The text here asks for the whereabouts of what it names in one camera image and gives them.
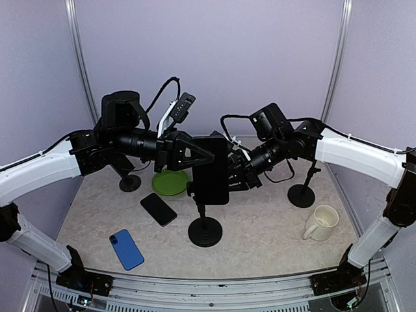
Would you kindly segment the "black phone teal case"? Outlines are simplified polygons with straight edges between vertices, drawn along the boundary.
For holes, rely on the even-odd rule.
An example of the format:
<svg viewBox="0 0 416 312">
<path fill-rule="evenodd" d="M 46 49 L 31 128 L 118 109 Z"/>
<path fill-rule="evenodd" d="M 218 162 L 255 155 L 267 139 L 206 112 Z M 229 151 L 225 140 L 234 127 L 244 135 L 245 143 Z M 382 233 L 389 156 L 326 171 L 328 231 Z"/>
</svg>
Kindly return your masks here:
<svg viewBox="0 0 416 312">
<path fill-rule="evenodd" d="M 196 203 L 225 205 L 229 202 L 228 142 L 222 135 L 200 136 L 197 146 L 214 155 L 213 162 L 192 168 L 192 187 Z"/>
</svg>

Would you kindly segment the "black round-base clamp stand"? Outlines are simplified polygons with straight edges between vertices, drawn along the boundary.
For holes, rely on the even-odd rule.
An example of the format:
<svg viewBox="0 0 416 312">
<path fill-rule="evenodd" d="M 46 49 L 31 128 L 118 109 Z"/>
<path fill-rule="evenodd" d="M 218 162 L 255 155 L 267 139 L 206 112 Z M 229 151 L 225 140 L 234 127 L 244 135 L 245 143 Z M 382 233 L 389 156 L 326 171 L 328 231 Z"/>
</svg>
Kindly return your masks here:
<svg viewBox="0 0 416 312">
<path fill-rule="evenodd" d="M 205 204 L 198 200 L 193 182 L 187 183 L 187 195 L 194 200 L 199 213 L 199 217 L 193 220 L 188 227 L 190 241 L 202 248 L 218 244 L 223 235 L 222 226 L 218 220 L 206 216 Z"/>
</svg>

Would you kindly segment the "black phone purple edge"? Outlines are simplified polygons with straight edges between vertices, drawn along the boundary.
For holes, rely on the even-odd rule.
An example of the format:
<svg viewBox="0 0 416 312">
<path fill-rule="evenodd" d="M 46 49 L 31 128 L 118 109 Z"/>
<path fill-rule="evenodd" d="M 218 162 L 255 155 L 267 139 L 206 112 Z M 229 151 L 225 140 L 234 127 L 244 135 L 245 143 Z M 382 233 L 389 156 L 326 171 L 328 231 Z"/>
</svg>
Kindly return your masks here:
<svg viewBox="0 0 416 312">
<path fill-rule="evenodd" d="M 145 211 L 164 227 L 177 218 L 177 213 L 156 193 L 151 193 L 140 201 Z"/>
</svg>

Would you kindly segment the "black tall round-base stand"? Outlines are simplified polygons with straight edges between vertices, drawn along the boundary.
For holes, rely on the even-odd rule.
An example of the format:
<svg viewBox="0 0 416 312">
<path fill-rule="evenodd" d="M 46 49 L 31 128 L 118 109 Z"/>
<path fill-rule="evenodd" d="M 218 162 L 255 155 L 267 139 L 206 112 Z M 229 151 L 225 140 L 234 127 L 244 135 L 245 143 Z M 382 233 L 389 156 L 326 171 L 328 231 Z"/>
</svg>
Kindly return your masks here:
<svg viewBox="0 0 416 312">
<path fill-rule="evenodd" d="M 289 188 L 287 197 L 294 206 L 305 209 L 311 207 L 314 204 L 315 193 L 309 184 L 312 180 L 312 177 L 322 170 L 321 168 L 317 168 L 316 165 L 317 161 L 314 160 L 307 172 L 307 176 L 303 184 L 296 184 Z"/>
</svg>

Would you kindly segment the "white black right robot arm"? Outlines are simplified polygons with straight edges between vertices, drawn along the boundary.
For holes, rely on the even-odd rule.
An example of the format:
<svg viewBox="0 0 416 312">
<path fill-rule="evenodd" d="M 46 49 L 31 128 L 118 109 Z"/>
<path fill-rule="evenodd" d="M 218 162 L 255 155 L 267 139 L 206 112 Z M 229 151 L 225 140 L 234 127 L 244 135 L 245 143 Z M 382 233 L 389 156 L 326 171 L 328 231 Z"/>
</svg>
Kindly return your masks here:
<svg viewBox="0 0 416 312">
<path fill-rule="evenodd" d="M 276 103 L 247 116 L 261 145 L 248 149 L 226 131 L 232 153 L 229 189 L 260 187 L 259 175 L 286 159 L 335 164 L 375 178 L 388 187 L 386 207 L 344 253 L 332 275 L 334 285 L 347 288 L 402 229 L 415 222 L 415 149 L 387 148 L 342 133 L 312 117 L 286 118 Z"/>
</svg>

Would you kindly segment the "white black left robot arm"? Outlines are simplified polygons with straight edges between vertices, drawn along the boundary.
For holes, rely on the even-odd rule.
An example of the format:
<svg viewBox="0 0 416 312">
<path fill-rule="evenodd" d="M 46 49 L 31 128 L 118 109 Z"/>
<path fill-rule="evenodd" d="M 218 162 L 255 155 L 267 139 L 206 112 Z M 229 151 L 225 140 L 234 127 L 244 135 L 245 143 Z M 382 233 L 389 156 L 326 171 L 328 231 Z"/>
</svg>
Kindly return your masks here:
<svg viewBox="0 0 416 312">
<path fill-rule="evenodd" d="M 16 200 L 57 181 L 83 177 L 112 167 L 120 189 L 132 192 L 141 180 L 131 157 L 154 163 L 154 169 L 183 170 L 212 163 L 214 154 L 175 129 L 187 116 L 194 96 L 184 93 L 166 111 L 156 131 L 150 130 L 146 111 L 135 91 L 122 90 L 103 97 L 101 118 L 93 129 L 64 135 L 51 147 L 1 168 L 1 240 L 49 265 L 77 289 L 91 282 L 78 251 L 62 246 L 30 225 Z"/>
</svg>

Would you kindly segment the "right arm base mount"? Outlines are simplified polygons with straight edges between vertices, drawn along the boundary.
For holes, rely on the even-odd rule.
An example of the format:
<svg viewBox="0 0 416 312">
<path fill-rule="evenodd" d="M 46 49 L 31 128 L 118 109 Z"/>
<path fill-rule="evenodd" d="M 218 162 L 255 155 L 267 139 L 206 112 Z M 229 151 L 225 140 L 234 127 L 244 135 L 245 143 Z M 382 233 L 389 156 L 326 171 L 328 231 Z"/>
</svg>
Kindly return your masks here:
<svg viewBox="0 0 416 312">
<path fill-rule="evenodd" d="M 352 244 L 346 249 L 336 270 L 310 277 L 311 287 L 315 296 L 342 291 L 359 284 L 366 284 L 367 278 L 362 268 L 358 268 L 348 262 L 348 253 Z"/>
</svg>

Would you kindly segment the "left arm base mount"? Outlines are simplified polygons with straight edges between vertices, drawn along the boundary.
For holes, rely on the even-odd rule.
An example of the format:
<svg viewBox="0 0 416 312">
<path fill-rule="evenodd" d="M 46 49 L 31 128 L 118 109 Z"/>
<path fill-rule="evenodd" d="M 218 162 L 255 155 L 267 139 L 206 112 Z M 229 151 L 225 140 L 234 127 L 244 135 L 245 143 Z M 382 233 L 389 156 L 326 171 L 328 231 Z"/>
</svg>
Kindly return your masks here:
<svg viewBox="0 0 416 312">
<path fill-rule="evenodd" d="M 108 297 L 114 278 L 84 268 L 78 251 L 67 245 L 71 262 L 69 268 L 58 273 L 56 284 L 76 291 Z"/>
</svg>

